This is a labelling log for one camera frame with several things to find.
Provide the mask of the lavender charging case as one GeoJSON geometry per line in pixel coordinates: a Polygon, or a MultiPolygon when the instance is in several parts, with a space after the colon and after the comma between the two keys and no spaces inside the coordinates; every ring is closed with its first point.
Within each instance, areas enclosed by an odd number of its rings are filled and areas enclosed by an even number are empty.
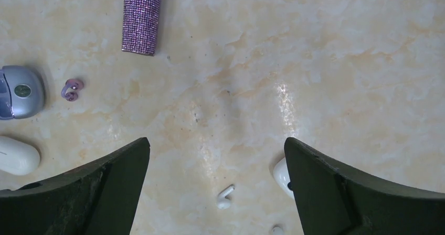
{"type": "Polygon", "coordinates": [[[15,65],[1,68],[1,120],[30,118],[44,103],[44,85],[35,71],[15,65]]]}

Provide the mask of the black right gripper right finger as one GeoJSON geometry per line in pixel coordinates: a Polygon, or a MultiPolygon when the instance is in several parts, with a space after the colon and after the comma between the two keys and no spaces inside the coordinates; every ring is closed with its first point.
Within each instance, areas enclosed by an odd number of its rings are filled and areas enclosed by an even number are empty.
{"type": "Polygon", "coordinates": [[[296,138],[284,144],[305,234],[444,234],[444,194],[401,185],[296,138]]]}

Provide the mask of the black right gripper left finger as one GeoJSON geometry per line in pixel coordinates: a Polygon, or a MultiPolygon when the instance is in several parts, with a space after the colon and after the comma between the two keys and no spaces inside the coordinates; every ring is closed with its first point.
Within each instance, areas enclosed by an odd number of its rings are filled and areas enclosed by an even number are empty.
{"type": "Polygon", "coordinates": [[[129,234],[150,160],[132,143],[65,173],[1,191],[1,234],[129,234]]]}

